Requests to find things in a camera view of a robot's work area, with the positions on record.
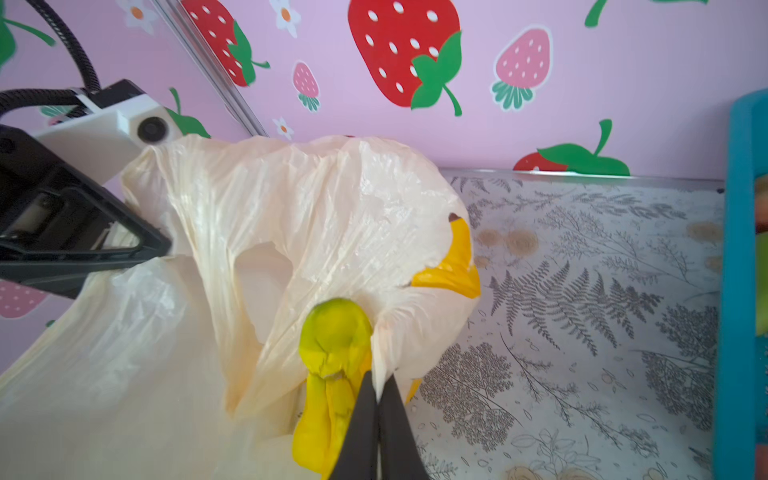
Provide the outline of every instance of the plastic bag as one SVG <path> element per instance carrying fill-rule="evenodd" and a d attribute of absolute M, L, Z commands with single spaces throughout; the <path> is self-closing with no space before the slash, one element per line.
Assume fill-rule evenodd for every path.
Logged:
<path fill-rule="evenodd" d="M 0 377 L 3 478 L 319 478 L 290 454 L 311 308 L 362 306 L 376 391 L 394 373 L 405 397 L 477 302 L 409 285 L 467 212 L 394 141 L 189 136 L 122 178 L 171 256 L 89 277 Z"/>

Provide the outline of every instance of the green object in basket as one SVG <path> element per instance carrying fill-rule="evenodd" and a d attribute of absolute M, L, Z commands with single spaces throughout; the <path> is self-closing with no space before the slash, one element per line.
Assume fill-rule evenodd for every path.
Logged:
<path fill-rule="evenodd" d="M 755 244 L 757 335 L 768 333 L 768 233 L 757 236 Z"/>

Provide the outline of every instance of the gray floral pattern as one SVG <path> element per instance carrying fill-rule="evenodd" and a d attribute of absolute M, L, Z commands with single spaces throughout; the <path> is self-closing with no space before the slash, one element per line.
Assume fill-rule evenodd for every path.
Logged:
<path fill-rule="evenodd" d="M 407 407 L 430 478 L 711 478 L 720 185 L 446 177 L 483 295 Z"/>

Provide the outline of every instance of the strawberry wallpaper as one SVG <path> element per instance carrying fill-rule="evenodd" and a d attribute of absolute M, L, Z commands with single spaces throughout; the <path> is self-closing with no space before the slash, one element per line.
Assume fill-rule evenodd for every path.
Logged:
<path fill-rule="evenodd" d="M 444 167 L 535 152 L 540 169 L 723 178 L 730 104 L 768 87 L 764 0 L 216 3 L 269 61 L 240 92 L 270 135 L 391 137 Z"/>
<path fill-rule="evenodd" d="M 48 0 L 48 4 L 77 35 L 102 85 L 132 80 L 168 109 L 184 134 L 227 141 L 248 136 L 151 0 Z M 81 79 L 74 62 L 45 21 L 26 2 L 0 0 L 0 90 L 78 84 Z M 35 132 L 64 120 L 66 113 L 62 107 L 25 108 L 5 115 L 2 123 Z M 0 280 L 0 372 L 70 302 Z"/>

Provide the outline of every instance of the blue plastic bin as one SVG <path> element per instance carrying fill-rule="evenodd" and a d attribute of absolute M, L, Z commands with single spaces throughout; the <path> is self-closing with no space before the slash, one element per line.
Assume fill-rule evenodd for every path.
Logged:
<path fill-rule="evenodd" d="M 763 174 L 768 174 L 768 90 L 740 98 L 730 112 L 715 392 L 716 480 L 753 480 L 755 444 L 768 442 L 768 339 L 755 338 L 754 183 Z"/>

